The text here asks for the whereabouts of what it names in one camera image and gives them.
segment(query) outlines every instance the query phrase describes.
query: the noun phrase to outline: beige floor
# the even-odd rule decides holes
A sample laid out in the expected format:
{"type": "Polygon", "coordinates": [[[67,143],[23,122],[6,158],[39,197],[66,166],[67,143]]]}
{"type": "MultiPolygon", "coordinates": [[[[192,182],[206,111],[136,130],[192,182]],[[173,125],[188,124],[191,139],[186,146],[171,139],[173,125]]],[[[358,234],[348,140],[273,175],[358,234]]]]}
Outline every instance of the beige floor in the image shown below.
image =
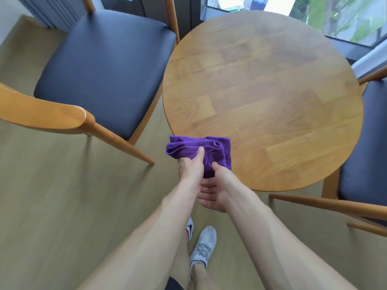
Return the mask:
{"type": "MultiPolygon", "coordinates": [[[[64,37],[22,24],[3,47],[0,82],[32,95],[64,37]]],[[[96,138],[29,130],[0,121],[0,289],[74,289],[157,207],[178,180],[164,153],[171,131],[161,101],[137,146],[152,168],[96,138]]],[[[319,196],[322,183],[293,193],[319,196]]],[[[267,194],[259,193],[267,202],[267,194]]],[[[359,289],[386,289],[387,239],[348,229],[346,216],[274,201],[307,246],[359,289]]],[[[222,289],[263,289],[230,218],[196,206],[195,234],[214,225],[209,271],[222,289]]]]}

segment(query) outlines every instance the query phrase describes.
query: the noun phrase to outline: round wooden table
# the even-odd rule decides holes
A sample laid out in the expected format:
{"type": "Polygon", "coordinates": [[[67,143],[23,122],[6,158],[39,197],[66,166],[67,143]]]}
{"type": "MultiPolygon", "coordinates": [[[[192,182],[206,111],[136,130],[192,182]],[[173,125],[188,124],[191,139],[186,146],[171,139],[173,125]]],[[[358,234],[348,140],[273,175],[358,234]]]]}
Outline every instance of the round wooden table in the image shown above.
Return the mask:
{"type": "Polygon", "coordinates": [[[229,13],[188,33],[168,62],[162,97],[173,134],[229,137],[232,171],[259,191],[333,173],[363,120],[358,81],[329,40],[263,11],[229,13]]]}

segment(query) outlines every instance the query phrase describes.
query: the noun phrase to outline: hand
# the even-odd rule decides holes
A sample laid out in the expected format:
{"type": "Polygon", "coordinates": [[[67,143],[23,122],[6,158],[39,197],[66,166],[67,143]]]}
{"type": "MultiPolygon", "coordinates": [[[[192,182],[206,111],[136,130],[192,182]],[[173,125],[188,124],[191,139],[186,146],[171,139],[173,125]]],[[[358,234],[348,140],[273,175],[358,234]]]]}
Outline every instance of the hand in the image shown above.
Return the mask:
{"type": "Polygon", "coordinates": [[[204,173],[203,159],[204,148],[202,146],[198,148],[196,157],[192,160],[190,158],[178,159],[180,181],[188,180],[199,185],[204,173]]]}
{"type": "Polygon", "coordinates": [[[215,177],[202,179],[198,199],[205,208],[225,213],[230,197],[243,184],[233,172],[220,166],[217,162],[212,163],[212,168],[215,171],[215,177]]]}

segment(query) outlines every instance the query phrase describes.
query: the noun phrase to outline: shoelace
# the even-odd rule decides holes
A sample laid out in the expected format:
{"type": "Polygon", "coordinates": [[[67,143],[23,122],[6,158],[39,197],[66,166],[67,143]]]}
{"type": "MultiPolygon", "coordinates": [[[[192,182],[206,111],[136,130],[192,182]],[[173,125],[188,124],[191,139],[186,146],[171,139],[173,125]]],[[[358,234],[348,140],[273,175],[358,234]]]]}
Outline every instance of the shoelace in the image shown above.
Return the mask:
{"type": "Polygon", "coordinates": [[[208,261],[208,259],[210,258],[210,252],[211,252],[211,249],[207,245],[205,245],[203,243],[198,244],[197,253],[198,253],[198,255],[205,258],[206,261],[208,261]]]}

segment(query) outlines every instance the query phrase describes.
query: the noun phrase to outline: left hand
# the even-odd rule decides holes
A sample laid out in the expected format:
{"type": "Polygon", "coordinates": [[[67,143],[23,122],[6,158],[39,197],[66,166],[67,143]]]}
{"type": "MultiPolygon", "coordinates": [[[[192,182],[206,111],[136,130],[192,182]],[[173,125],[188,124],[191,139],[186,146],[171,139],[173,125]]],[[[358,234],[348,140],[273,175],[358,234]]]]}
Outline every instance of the left hand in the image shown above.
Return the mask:
{"type": "Polygon", "coordinates": [[[194,185],[200,185],[204,173],[203,159],[204,148],[202,146],[199,147],[196,157],[192,160],[190,158],[178,159],[180,181],[188,180],[194,185]]]}

